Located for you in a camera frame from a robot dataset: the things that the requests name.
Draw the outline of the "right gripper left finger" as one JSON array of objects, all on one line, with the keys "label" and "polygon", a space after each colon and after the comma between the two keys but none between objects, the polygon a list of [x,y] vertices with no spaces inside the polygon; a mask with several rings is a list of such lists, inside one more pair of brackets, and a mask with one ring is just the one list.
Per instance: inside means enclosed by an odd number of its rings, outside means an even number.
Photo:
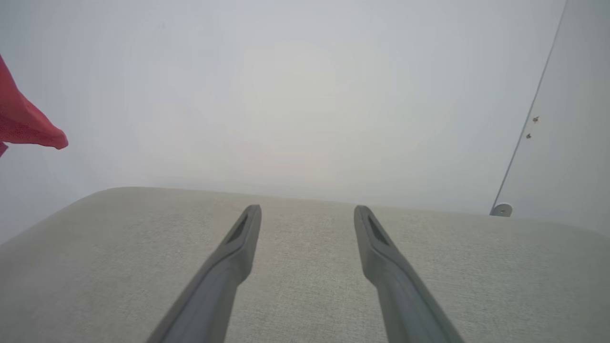
[{"label": "right gripper left finger", "polygon": [[261,219],[259,205],[244,209],[147,342],[224,342],[237,289],[252,271]]}]

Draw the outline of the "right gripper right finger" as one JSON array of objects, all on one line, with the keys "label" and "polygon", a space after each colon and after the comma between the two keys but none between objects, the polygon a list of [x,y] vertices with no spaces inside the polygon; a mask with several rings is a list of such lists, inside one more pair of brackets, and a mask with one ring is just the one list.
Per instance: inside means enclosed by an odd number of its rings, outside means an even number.
[{"label": "right gripper right finger", "polygon": [[372,210],[358,205],[354,226],[364,276],[375,286],[390,343],[462,343],[448,316]]}]

